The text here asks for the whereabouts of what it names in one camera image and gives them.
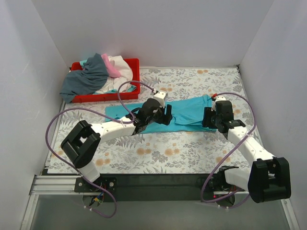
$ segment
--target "red basket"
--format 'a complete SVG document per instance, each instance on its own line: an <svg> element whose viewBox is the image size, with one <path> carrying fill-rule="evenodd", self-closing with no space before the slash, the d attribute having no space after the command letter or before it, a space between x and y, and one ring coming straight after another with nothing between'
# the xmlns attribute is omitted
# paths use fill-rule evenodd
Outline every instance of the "red basket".
<svg viewBox="0 0 307 230"><path fill-rule="evenodd" d="M127 64L132 69L134 81L140 80L140 61L137 58L129 58L124 59ZM79 62L74 62L71 66L71 71L73 70L82 70L82 67ZM140 84L138 83L131 83L132 85L136 86L136 89L132 92L121 92L120 98L122 100L129 100L129 99L138 99L139 94L141 92ZM77 95L72 100L72 103L83 103L83 102L105 102L105 101L116 101L118 100L117 93L105 93L105 94L90 94L90 95Z"/></svg>

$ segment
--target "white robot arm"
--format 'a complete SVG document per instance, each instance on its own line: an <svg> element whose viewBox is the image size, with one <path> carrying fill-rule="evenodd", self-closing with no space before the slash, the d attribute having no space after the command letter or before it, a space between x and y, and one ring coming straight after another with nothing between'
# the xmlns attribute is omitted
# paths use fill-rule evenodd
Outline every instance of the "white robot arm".
<svg viewBox="0 0 307 230"><path fill-rule="evenodd" d="M68 134L61 148L73 165L90 181L99 176L92 161L100 141L106 142L122 136L139 134L153 123L169 125L172 115L171 106L165 107L167 93L155 91L141 108L132 110L133 123L125 124L114 121L88 124L80 121ZM232 104L222 96L213 97L212 107L204 109L203 127L216 128L227 140L237 145L248 133L245 124L234 119ZM120 119L132 121L130 114ZM238 148L251 166L246 172L235 166L222 166L213 176L213 183L218 187L235 185L249 192L256 202L285 199L291 196L289 163L285 158L277 158L265 150L253 137L248 137Z"/></svg>
<svg viewBox="0 0 307 230"><path fill-rule="evenodd" d="M227 140L237 145L248 129L241 120L235 120L232 104L222 96L213 98L212 107L204 110L203 127L217 128ZM256 202L285 199L291 196L289 163L265 150L249 136L238 148L251 166L246 172L234 166L219 169L219 183L235 185L249 192Z"/></svg>
<svg viewBox="0 0 307 230"><path fill-rule="evenodd" d="M166 92L155 91L153 98L148 99L142 108L132 110L135 120L130 124L115 121L88 124L85 120L80 121L63 140L61 148L82 175L93 182L100 176L92 161L99 142L141 133L153 122L169 125L173 118L172 106L165 107L166 97ZM132 116L128 114L120 121L131 122Z"/></svg>

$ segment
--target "white panel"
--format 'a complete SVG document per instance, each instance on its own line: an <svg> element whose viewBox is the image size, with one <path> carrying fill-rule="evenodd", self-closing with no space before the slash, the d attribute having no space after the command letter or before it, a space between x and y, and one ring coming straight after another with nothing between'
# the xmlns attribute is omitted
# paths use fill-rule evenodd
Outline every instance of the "white panel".
<svg viewBox="0 0 307 230"><path fill-rule="evenodd" d="M0 229L19 229L68 72L30 0L0 1Z"/></svg>
<svg viewBox="0 0 307 230"><path fill-rule="evenodd" d="M290 163L291 202L307 229L307 2L274 1L242 63L265 148Z"/></svg>
<svg viewBox="0 0 307 230"><path fill-rule="evenodd" d="M95 52L142 66L239 64L273 0L32 0L67 65Z"/></svg>

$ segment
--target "teal cloth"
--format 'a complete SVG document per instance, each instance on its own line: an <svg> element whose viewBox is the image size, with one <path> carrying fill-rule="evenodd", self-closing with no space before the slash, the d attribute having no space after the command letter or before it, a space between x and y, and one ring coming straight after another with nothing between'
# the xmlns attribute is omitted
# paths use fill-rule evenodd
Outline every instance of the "teal cloth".
<svg viewBox="0 0 307 230"><path fill-rule="evenodd" d="M79 61L80 65L81 65L82 67L84 67L85 62L87 62L87 60Z"/></svg>
<svg viewBox="0 0 307 230"><path fill-rule="evenodd" d="M134 85L131 85L131 87L129 89L127 89L125 92L132 92L136 89L136 86ZM117 93L117 90L116 89L113 89L113 90L110 90L108 92L105 92L105 93Z"/></svg>
<svg viewBox="0 0 307 230"><path fill-rule="evenodd" d="M212 106L210 96L203 95L202 97L194 97L191 99L166 102L172 105L172 115L168 126L151 123L142 133L156 133L156 132L177 132L177 131L216 131L216 129L203 128L203 112L205 107ZM128 104L127 107L132 110L134 108L142 107L143 103ZM115 119L120 119L127 115L128 112L123 106L109 106L106 108L106 115Z"/></svg>

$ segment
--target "floral pattern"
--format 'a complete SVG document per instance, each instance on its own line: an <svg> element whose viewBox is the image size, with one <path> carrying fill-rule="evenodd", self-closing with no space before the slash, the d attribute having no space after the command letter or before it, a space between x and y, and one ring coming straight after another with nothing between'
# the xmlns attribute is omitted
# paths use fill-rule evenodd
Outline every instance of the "floral pattern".
<svg viewBox="0 0 307 230"><path fill-rule="evenodd" d="M140 72L141 81L168 92L168 101L213 95L216 92L236 92L245 96L236 68L141 69ZM150 97L150 91L141 86L139 98L125 103L142 103ZM233 95L227 95L227 99L233 104L236 119L241 119L251 128L253 118L245 102ZM119 105L119 102L67 104L65 108L84 107L104 113L107 106L114 105ZM103 117L81 110L69 111L60 118L54 149L67 160L60 144L76 123L83 119L88 123L104 121ZM259 141L257 132L254 137ZM210 173L233 147L218 132L139 134L100 143L93 161L100 173ZM74 172L54 156L49 161L49 173ZM224 164L249 169L248 162L239 151L235 151Z"/></svg>

